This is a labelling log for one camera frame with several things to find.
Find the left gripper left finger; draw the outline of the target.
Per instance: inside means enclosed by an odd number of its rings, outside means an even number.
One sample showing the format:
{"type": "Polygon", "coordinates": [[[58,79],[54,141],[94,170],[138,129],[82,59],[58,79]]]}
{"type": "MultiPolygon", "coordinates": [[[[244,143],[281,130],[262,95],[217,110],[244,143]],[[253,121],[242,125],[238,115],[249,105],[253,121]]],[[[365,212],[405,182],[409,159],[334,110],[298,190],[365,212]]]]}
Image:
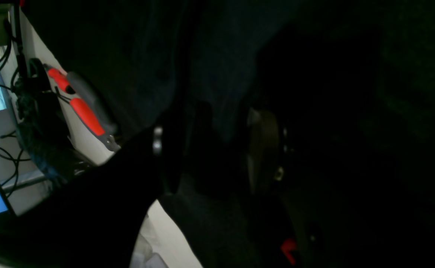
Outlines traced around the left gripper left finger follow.
{"type": "Polygon", "coordinates": [[[176,192],[186,141],[185,108],[168,109],[101,166],[0,225],[0,265],[127,268],[144,217],[176,192]]]}

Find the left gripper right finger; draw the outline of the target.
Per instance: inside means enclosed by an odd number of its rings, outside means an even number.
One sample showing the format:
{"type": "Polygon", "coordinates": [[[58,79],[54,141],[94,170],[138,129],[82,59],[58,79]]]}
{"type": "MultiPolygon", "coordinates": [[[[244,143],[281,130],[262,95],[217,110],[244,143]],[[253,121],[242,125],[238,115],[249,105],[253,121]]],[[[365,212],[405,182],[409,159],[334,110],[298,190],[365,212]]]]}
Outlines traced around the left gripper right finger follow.
{"type": "Polygon", "coordinates": [[[251,109],[247,117],[247,173],[253,194],[277,199],[290,227],[282,250],[304,268],[343,268],[351,236],[342,195],[293,151],[287,129],[275,114],[251,109]]]}

